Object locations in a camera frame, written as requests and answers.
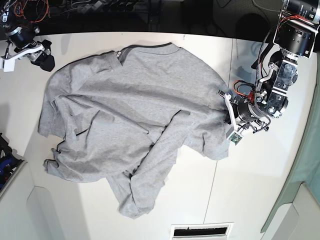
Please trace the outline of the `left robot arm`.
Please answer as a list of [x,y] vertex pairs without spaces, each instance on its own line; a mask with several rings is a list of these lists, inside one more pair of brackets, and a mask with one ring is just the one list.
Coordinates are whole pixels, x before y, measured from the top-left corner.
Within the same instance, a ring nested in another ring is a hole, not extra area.
[[255,82],[237,80],[234,99],[226,122],[249,127],[256,123],[267,131],[269,123],[261,119],[279,118],[287,108],[287,92],[298,78],[298,58],[309,58],[320,28],[318,0],[285,0],[278,23],[267,33],[257,60]]

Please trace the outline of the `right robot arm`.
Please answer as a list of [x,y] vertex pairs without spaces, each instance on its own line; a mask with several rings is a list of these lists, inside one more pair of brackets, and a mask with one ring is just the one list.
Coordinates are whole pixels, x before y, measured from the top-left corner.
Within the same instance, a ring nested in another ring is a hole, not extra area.
[[24,16],[22,0],[4,0],[0,3],[0,29],[4,32],[7,47],[0,57],[0,68],[13,72],[17,60],[28,58],[30,63],[51,72],[55,67],[49,40],[36,41],[40,28]]

